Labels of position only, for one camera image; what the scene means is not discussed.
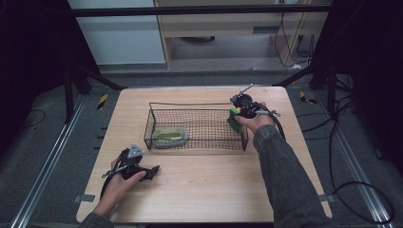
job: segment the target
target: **hand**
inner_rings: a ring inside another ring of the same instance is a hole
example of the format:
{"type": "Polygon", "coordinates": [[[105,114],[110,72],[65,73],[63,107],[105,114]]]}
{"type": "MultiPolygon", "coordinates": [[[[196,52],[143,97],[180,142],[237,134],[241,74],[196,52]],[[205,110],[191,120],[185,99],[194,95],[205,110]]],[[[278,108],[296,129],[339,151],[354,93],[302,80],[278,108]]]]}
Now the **hand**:
{"type": "Polygon", "coordinates": [[[255,132],[258,130],[259,127],[267,124],[275,125],[275,121],[267,115],[258,115],[253,119],[246,119],[242,116],[235,116],[235,120],[238,121],[238,123],[248,127],[252,133],[255,134],[255,132]]]}
{"type": "MultiPolygon", "coordinates": [[[[118,159],[111,163],[111,167],[115,166],[118,159]]],[[[106,187],[98,205],[94,208],[93,213],[96,213],[105,218],[109,218],[113,208],[121,202],[126,196],[130,188],[141,180],[146,175],[145,171],[133,175],[131,178],[124,180],[122,174],[115,174],[106,187]]]]}

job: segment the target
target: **sleeve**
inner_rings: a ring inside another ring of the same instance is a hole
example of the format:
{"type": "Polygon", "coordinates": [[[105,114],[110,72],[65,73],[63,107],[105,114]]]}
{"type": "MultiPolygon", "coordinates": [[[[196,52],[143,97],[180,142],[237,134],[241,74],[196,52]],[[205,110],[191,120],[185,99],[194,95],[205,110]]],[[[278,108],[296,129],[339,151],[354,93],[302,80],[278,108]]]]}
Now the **sleeve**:
{"type": "Polygon", "coordinates": [[[261,126],[255,133],[254,146],[275,227],[336,227],[324,213],[317,191],[293,148],[275,126],[261,126]]]}
{"type": "Polygon", "coordinates": [[[91,212],[86,218],[80,223],[79,228],[113,228],[114,224],[109,219],[104,218],[91,212]]]}

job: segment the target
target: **sponge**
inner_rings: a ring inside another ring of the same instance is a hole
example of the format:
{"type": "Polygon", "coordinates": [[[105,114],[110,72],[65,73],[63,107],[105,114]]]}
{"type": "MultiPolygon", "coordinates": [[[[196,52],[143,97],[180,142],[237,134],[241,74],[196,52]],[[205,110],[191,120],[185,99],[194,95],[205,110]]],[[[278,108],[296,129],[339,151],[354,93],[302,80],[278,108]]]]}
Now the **sponge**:
{"type": "Polygon", "coordinates": [[[236,108],[231,107],[231,108],[229,109],[229,117],[228,117],[228,119],[227,119],[227,122],[228,122],[229,125],[232,127],[232,129],[234,129],[234,130],[237,131],[238,133],[240,133],[240,132],[243,131],[243,126],[242,126],[240,123],[238,123],[237,120],[235,120],[235,116],[236,116],[237,114],[239,114],[239,113],[240,113],[240,112],[239,112],[236,108]]]}

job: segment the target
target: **wire basket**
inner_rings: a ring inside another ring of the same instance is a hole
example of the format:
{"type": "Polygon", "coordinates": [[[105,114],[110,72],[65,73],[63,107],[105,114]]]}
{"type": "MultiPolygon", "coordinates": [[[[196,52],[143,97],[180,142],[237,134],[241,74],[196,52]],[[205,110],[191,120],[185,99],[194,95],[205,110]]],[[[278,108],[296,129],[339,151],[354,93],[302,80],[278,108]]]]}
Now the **wire basket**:
{"type": "Polygon", "coordinates": [[[246,127],[238,133],[227,122],[229,109],[211,109],[224,104],[150,103],[144,141],[148,149],[218,148],[245,150],[246,127]],[[155,109],[152,105],[163,105],[155,109]],[[186,108],[197,105],[203,109],[186,108]]]}

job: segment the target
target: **person's right hand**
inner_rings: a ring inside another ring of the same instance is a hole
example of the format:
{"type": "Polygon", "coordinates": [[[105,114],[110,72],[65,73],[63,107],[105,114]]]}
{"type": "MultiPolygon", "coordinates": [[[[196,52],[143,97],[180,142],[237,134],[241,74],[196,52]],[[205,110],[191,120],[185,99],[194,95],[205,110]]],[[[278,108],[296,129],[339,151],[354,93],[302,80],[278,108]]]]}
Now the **person's right hand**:
{"type": "Polygon", "coordinates": [[[267,124],[275,125],[275,121],[267,115],[258,115],[253,119],[246,119],[242,116],[235,116],[235,120],[238,121],[238,123],[248,127],[252,133],[255,134],[255,132],[258,130],[259,127],[267,124]]]}

